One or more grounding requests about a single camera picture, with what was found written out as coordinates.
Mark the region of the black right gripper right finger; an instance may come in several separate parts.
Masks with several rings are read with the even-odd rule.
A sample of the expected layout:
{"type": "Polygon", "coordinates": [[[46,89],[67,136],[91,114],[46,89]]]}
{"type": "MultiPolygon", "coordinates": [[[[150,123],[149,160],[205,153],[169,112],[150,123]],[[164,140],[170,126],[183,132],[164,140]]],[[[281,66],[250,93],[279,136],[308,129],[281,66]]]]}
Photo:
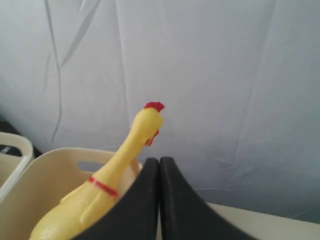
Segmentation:
{"type": "Polygon", "coordinates": [[[209,207],[183,176],[175,159],[159,161],[160,221],[164,240],[256,240],[209,207]]]}

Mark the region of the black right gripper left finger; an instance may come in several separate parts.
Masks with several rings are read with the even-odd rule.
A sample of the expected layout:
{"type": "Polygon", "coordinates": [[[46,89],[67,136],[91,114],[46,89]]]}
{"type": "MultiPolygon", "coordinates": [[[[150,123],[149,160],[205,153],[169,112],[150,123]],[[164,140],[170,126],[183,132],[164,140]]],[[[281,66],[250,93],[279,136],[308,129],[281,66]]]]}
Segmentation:
{"type": "Polygon", "coordinates": [[[124,196],[75,240],[155,240],[159,213],[159,161],[147,158],[124,196]]]}

